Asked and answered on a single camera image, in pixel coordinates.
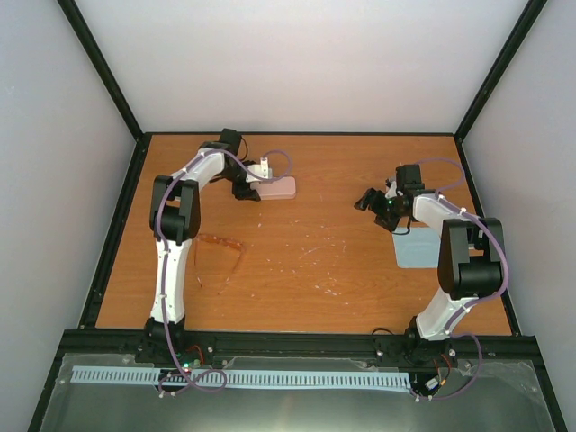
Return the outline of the pink glasses case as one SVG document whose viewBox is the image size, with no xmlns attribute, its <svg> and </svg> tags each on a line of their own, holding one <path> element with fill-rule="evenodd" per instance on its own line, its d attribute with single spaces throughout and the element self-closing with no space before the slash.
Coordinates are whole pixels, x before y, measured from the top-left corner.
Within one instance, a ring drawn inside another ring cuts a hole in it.
<svg viewBox="0 0 576 432">
<path fill-rule="evenodd" d="M 251 189 L 257 192 L 261 201 L 291 200 L 297 194 L 296 180 L 292 176 L 274 182 L 254 182 Z"/>
</svg>

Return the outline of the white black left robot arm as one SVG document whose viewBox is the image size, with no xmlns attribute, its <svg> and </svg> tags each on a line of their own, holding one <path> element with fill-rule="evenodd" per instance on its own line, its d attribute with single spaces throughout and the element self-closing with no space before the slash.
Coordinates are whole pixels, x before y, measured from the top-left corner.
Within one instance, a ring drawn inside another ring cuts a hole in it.
<svg viewBox="0 0 576 432">
<path fill-rule="evenodd" d="M 224 129 L 215 141 L 206 141 L 192 160 L 172 175 L 158 175 L 153 182 L 149 226 L 157 248 L 154 301 L 144 331 L 157 353 L 168 362 L 181 360 L 185 338 L 185 274 L 190 249 L 201 227 L 200 192 L 220 179 L 231 182 L 240 201 L 260 200 L 248 182 L 248 167 L 239 157 L 242 135 Z"/>
</svg>

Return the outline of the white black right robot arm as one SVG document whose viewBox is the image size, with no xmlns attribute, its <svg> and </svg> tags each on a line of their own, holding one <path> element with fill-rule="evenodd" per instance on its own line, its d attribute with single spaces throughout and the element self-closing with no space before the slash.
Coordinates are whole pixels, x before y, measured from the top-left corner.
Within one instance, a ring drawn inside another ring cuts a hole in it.
<svg viewBox="0 0 576 432">
<path fill-rule="evenodd" d="M 414 365 L 444 354 L 460 321 L 475 306 L 500 297 L 509 286 L 501 222 L 456 206 L 444 191 L 426 187 L 421 164 L 415 163 L 398 166 L 385 190 L 369 188 L 355 203 L 359 211 L 372 212 L 375 224 L 391 234 L 405 220 L 423 223 L 439 237 L 439 287 L 404 333 L 403 352 Z"/>
</svg>

